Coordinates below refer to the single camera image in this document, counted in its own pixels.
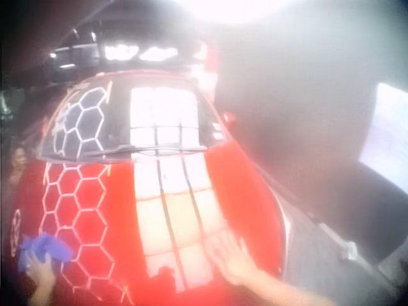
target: hand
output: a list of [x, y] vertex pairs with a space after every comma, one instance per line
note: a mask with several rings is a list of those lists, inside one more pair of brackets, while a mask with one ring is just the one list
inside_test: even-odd
[[55, 285], [55, 275], [52, 271], [52, 259], [49, 253], [45, 253], [45, 262], [42, 263], [34, 252], [28, 255], [26, 274], [37, 286], [52, 290]]
[[241, 238], [238, 245], [230, 232], [209, 239], [205, 244], [205, 250], [211, 262], [232, 285], [244, 284], [258, 270], [244, 240]]

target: car body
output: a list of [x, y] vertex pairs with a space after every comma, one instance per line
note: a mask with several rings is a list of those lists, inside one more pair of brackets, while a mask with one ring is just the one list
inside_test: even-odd
[[[145, 149], [109, 151], [124, 145]], [[31, 294], [17, 275], [22, 237], [60, 238], [74, 258], [55, 264], [56, 305], [228, 305], [240, 296], [203, 248], [222, 231], [244, 238], [268, 273], [284, 267], [275, 196], [182, 75], [125, 71], [74, 86], [17, 189], [3, 249], [8, 273]]]

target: car window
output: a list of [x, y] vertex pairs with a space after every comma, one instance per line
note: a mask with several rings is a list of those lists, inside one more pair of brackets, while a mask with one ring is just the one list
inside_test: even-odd
[[70, 92], [50, 122], [40, 155], [76, 159], [119, 145], [211, 147], [224, 139], [210, 105], [189, 84], [112, 77]]

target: microfiber towel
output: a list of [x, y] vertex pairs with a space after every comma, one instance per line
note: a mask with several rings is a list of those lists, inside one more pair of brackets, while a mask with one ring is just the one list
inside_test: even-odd
[[27, 268], [28, 256], [30, 252], [34, 252], [37, 258], [43, 263], [45, 261], [45, 253], [49, 253], [52, 259], [62, 261], [64, 263], [71, 261], [73, 251], [63, 242], [47, 233], [31, 239], [28, 236], [23, 237], [23, 242], [20, 244], [20, 257], [18, 259], [18, 272], [24, 272]]

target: person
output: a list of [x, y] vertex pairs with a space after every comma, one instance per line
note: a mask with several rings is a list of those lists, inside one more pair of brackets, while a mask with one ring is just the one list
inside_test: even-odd
[[224, 232], [209, 238], [205, 244], [209, 260], [230, 284], [246, 287], [264, 300], [267, 305], [335, 305], [325, 297], [285, 284], [260, 270], [251, 258], [243, 239], [239, 244], [231, 232]]
[[28, 301], [29, 306], [48, 306], [51, 303], [52, 291], [55, 286], [55, 274], [52, 270], [52, 258], [45, 253], [42, 263], [32, 252], [28, 256], [26, 274], [37, 286], [34, 294]]
[[[267, 305], [335, 306], [323, 296], [285, 284], [260, 270], [251, 258], [243, 239], [239, 244], [231, 232], [221, 233], [205, 242], [209, 260], [230, 284], [248, 288]], [[45, 262], [42, 263], [35, 254], [31, 254], [26, 273], [37, 285], [29, 305], [48, 306], [55, 286], [50, 255], [47, 253]]]

